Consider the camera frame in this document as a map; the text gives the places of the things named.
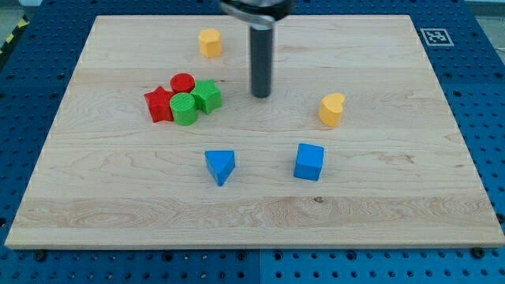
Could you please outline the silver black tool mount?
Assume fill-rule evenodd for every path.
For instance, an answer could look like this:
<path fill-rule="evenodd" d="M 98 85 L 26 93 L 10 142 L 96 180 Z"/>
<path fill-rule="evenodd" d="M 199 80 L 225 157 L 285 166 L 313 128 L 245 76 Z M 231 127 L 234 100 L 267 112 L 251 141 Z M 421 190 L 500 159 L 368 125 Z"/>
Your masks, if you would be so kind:
<path fill-rule="evenodd" d="M 294 0 L 220 0 L 220 9 L 227 15 L 249 25 L 272 28 L 288 17 L 295 7 Z"/>

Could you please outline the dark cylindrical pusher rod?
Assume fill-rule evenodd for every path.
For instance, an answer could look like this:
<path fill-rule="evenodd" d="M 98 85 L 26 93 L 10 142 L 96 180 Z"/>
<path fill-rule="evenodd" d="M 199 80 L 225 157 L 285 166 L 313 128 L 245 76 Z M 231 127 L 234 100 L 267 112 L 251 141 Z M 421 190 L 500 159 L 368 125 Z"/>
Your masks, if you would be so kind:
<path fill-rule="evenodd" d="M 260 26 L 249 27 L 251 93 L 257 98 L 271 94 L 273 30 Z"/>

